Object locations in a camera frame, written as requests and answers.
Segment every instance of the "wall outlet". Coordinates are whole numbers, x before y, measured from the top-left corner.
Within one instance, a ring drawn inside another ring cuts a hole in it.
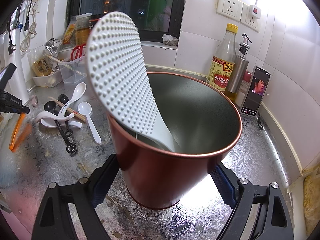
[[[217,13],[240,22],[242,6],[239,0],[218,0]]]
[[[29,15],[32,15],[32,8],[34,7],[36,13],[40,12],[41,0],[32,0],[31,9]]]
[[[260,20],[257,18],[254,18],[250,14],[249,5],[243,4],[240,22],[248,26],[249,28],[255,30],[256,32],[260,32]]]

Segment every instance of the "metal bucket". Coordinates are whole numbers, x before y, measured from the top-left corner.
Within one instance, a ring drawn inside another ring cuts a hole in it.
[[[202,81],[163,72],[148,77],[164,122],[183,153],[164,151],[121,127],[111,115],[108,119],[131,196],[145,207],[163,209],[177,203],[229,153],[241,136],[242,122],[231,101]]]

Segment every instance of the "white rice paddle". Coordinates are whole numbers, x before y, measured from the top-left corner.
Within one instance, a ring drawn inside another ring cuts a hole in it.
[[[153,97],[138,29],[122,12],[106,14],[87,41],[88,76],[105,108],[122,125],[181,153]]]

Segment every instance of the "smartphone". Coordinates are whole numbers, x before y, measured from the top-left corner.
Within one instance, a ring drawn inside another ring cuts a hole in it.
[[[270,73],[256,66],[251,76],[245,100],[240,107],[240,113],[255,116],[268,86]]]

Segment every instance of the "black measuring spoon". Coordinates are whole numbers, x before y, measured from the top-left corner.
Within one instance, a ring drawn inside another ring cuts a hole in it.
[[[44,104],[44,110],[51,112],[53,114],[55,114],[55,108],[56,108],[56,102],[55,101],[48,101]],[[63,140],[65,141],[67,148],[66,151],[68,153],[70,153],[71,155],[74,154],[77,151],[77,146],[74,143],[70,143],[70,141],[68,140],[68,137],[65,135],[64,131],[62,130],[59,121],[54,120]]]
[[[60,101],[61,103],[63,103],[63,105],[65,105],[65,103],[69,101],[69,98],[65,94],[61,94],[60,96],[58,96],[58,101]],[[67,120],[66,121],[66,132],[65,132],[65,135],[67,137],[70,137],[72,134],[73,134],[73,130],[71,130],[69,128],[69,121]]]

